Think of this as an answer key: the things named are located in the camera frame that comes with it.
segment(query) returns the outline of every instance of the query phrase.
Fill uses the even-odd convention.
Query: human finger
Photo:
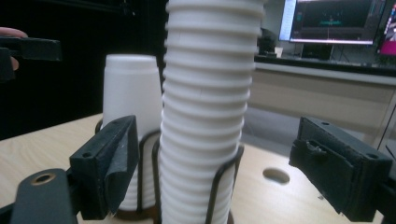
[[[20,63],[18,63],[18,61],[11,57],[11,63],[12,63],[12,69],[15,71],[20,67]]]
[[[0,27],[0,35],[10,35],[15,37],[27,37],[27,34],[23,31],[8,28],[8,27]]]

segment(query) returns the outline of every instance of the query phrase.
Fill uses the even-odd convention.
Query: stack of white cups
[[[164,224],[205,223],[216,171],[236,154],[263,0],[170,0],[160,185]],[[219,183],[212,223],[226,223],[235,169]]]
[[[148,55],[107,55],[104,81],[103,126],[124,116],[136,116],[138,140],[161,124],[161,83],[156,59]],[[158,136],[150,137],[144,145],[143,208],[155,204],[151,152]],[[137,208],[137,175],[134,170],[131,183],[120,205],[120,210]]]

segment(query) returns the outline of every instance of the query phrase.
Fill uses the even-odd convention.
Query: desk
[[[69,167],[68,158],[93,136],[101,115],[75,120],[42,131],[0,142],[0,207],[15,200],[18,184],[28,175],[49,168]],[[349,223],[321,199],[319,192],[289,159],[245,145],[236,179],[232,212],[236,224]],[[276,168],[290,177],[279,184],[263,177],[263,170]],[[374,223],[381,222],[379,213]],[[127,223],[112,217],[84,223]],[[138,223],[148,224],[146,220]]]

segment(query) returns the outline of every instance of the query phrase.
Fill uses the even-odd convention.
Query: background
[[[121,1],[70,2],[82,1],[0,1],[0,26],[60,40],[63,50],[62,62],[19,59],[17,78],[0,84],[0,139],[101,113],[107,54],[154,55],[163,70],[165,0],[131,1],[129,15],[104,10]]]

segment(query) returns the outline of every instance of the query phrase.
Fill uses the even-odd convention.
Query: computer monitor
[[[372,45],[385,4],[385,0],[286,0],[279,39],[287,40],[290,31],[290,42]]]
[[[390,10],[378,53],[383,55],[396,55],[396,3]]]

